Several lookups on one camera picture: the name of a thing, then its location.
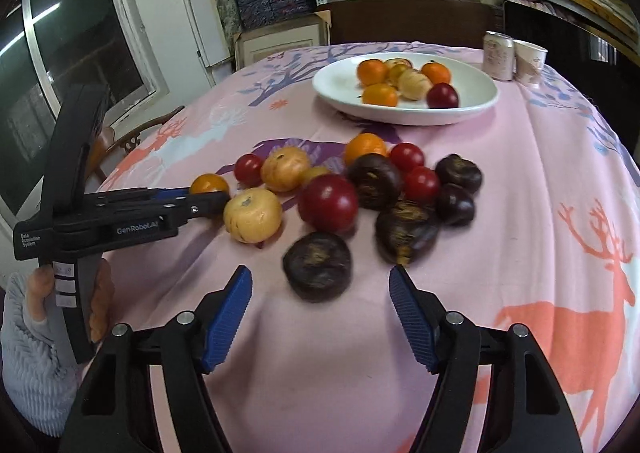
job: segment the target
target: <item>cherry tomato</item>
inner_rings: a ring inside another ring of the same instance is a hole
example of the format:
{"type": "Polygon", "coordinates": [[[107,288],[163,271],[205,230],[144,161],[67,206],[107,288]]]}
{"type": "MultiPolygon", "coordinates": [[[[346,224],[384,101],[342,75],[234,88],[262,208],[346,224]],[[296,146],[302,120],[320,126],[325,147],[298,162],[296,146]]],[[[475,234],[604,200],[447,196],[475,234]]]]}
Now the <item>cherry tomato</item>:
{"type": "Polygon", "coordinates": [[[348,231],[358,214],[356,189],[342,175],[317,176],[298,196],[298,213],[318,231],[348,231]]]}
{"type": "Polygon", "coordinates": [[[416,166],[424,166],[424,154],[411,143],[396,144],[389,153],[389,159],[402,173],[409,173],[416,166]]]}
{"type": "Polygon", "coordinates": [[[255,188],[262,184],[262,179],[260,178],[261,169],[262,159],[254,156],[254,154],[246,154],[236,161],[234,175],[239,183],[249,188],[255,188]]]}
{"type": "Polygon", "coordinates": [[[440,179],[436,172],[417,166],[404,177],[404,197],[420,204],[431,204],[440,191],[440,179]]]}
{"type": "Polygon", "coordinates": [[[226,180],[215,173],[200,175],[189,186],[189,193],[210,193],[212,191],[226,191],[229,193],[229,185],[226,180]]]}
{"type": "Polygon", "coordinates": [[[427,104],[430,108],[458,108],[460,98],[451,85],[438,83],[427,93],[427,104]]]}

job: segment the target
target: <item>sleeve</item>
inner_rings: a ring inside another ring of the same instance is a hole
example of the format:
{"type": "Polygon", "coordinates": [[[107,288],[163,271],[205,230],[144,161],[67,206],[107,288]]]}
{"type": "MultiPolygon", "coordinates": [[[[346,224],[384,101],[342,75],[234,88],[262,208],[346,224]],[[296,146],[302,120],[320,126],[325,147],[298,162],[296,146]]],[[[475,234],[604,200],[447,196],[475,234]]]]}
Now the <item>sleeve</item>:
{"type": "Polygon", "coordinates": [[[22,416],[41,432],[62,435],[81,370],[60,366],[47,320],[34,322],[24,306],[26,279],[9,277],[0,343],[6,393],[22,416]]]}

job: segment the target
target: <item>white wall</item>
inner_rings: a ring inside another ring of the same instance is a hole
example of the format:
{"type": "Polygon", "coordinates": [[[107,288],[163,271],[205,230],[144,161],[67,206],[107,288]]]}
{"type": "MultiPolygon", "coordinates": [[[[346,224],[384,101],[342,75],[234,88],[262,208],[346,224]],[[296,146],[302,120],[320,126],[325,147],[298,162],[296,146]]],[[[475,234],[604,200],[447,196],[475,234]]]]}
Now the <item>white wall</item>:
{"type": "Polygon", "coordinates": [[[117,137],[180,105],[188,105],[210,90],[183,1],[135,1],[169,93],[148,106],[129,110],[114,125],[117,137]]]}

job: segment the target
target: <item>window frame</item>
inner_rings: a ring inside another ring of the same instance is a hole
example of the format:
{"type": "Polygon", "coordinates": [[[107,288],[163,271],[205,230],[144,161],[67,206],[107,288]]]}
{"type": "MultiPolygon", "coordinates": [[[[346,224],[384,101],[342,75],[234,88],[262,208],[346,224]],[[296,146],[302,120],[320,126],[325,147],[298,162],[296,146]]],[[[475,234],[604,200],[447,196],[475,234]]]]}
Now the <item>window frame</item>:
{"type": "MultiPolygon", "coordinates": [[[[142,18],[140,17],[136,1],[112,1],[120,22],[120,28],[124,34],[124,38],[127,42],[127,46],[129,47],[134,64],[140,73],[143,85],[111,107],[104,117],[104,125],[113,125],[114,122],[124,116],[132,108],[140,105],[148,105],[168,93],[167,84],[162,76],[148,37],[146,36],[145,26],[142,23],[142,18]]],[[[57,119],[58,113],[60,112],[60,101],[49,81],[49,77],[47,76],[44,62],[42,61],[42,56],[40,54],[40,49],[38,48],[38,40],[36,39],[32,22],[31,0],[18,0],[16,7],[19,6],[22,7],[24,33],[29,47],[31,62],[33,63],[33,67],[36,71],[45,99],[49,105],[49,109],[53,113],[53,117],[57,119]]],[[[0,196],[0,217],[6,221],[11,229],[13,229],[17,221],[25,220],[38,211],[41,193],[42,178],[33,188],[15,215],[9,209],[4,199],[0,196]]]]}

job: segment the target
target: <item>table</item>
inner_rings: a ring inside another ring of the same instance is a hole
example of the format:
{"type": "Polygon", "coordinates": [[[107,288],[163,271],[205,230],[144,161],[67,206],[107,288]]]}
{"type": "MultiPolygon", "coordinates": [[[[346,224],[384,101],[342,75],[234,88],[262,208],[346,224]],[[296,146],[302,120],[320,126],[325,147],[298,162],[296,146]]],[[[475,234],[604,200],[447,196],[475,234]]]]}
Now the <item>table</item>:
{"type": "MultiPolygon", "coordinates": [[[[136,148],[103,188],[177,188],[225,175],[242,154],[301,146],[340,170],[360,132],[420,146],[434,166],[457,153],[484,171],[478,214],[447,230],[409,272],[419,289],[477,325],[534,332],[574,413],[586,452],[615,433],[640,392],[640,173],[598,111],[550,67],[537,91],[498,83],[495,109],[449,126],[350,120],[315,97],[310,79],[341,58],[433,52],[479,64],[482,52],[421,43],[350,44],[275,54],[232,75],[136,148]]],[[[163,325],[248,266],[254,296],[226,362],[206,379],[236,453],[392,453],[411,441],[435,378],[412,355],[388,295],[389,265],[372,243],[375,213],[361,210],[349,240],[352,286],[310,305],[289,289],[286,249],[305,233],[284,199],[281,236],[243,245],[210,221],[108,256],[114,321],[163,325]]],[[[487,373],[479,376],[465,452],[476,451],[487,373]]],[[[178,451],[161,376],[154,394],[165,451],[178,451]]]]}

